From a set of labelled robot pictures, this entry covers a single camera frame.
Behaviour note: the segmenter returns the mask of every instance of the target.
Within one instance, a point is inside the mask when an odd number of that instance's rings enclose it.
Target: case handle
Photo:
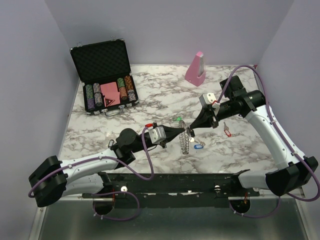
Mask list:
[[[105,112],[104,114],[105,114],[105,116],[106,116],[107,118],[109,118],[109,117],[113,117],[113,116],[115,116],[115,115],[123,114],[124,112],[125,112],[125,106],[124,106],[124,105],[121,105],[121,106],[119,106],[119,112],[114,112],[114,113],[111,113],[111,114],[107,114],[107,113]]]

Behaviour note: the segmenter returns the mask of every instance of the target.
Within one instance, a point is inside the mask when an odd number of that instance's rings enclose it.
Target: lavender wall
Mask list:
[[[56,155],[78,83],[69,47],[43,0],[0,7],[0,238],[28,239],[28,176]]]
[[[124,38],[132,64],[255,64],[293,0],[45,0],[69,47]]]
[[[294,142],[320,161],[320,1],[295,0],[258,64],[270,103]],[[320,178],[320,169],[316,171]],[[313,180],[304,188],[317,193]],[[320,200],[307,204],[320,236]]]

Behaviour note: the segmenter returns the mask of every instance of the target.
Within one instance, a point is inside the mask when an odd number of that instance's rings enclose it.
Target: marble tabletop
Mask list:
[[[131,71],[140,103],[125,109],[122,115],[107,118],[104,114],[87,115],[83,89],[80,84],[76,94],[60,159],[69,160],[96,154],[107,148],[109,140],[115,140],[125,128],[141,133],[144,125],[178,127],[173,117],[182,117],[191,124],[201,110],[199,97],[203,93],[221,93],[219,82],[226,79],[235,66],[206,66],[206,79],[196,87],[184,79],[188,66],[181,65],[132,65]],[[247,91],[257,89],[254,75],[249,69],[239,69]],[[150,151],[155,173],[236,173],[244,169],[270,170],[275,167],[273,158],[255,129],[242,117],[225,120],[232,133],[227,137],[223,123],[218,128],[195,129],[196,137],[205,143],[203,149],[194,149],[190,143],[189,154],[183,155],[179,138]],[[140,173],[149,173],[146,154],[134,154],[130,164]],[[129,173],[120,168],[114,173]]]

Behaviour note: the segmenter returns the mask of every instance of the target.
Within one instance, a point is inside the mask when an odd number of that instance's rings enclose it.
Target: keychain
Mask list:
[[[223,124],[224,124],[224,128],[223,128],[224,133],[230,138],[232,134],[229,132],[229,127],[227,126],[225,121],[223,122]]]
[[[197,141],[195,140],[194,137],[189,137],[189,142],[190,143],[197,143],[194,145],[194,149],[203,149],[204,146],[206,145],[203,141],[201,141],[199,138],[197,138]]]

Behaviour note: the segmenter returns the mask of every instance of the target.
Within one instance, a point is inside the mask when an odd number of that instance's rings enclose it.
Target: pink card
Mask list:
[[[120,92],[107,92],[106,95],[104,95],[105,99],[108,99],[112,101],[107,107],[120,104]]]
[[[110,82],[100,85],[102,95],[107,95],[107,93],[118,92],[118,87],[116,82]]]

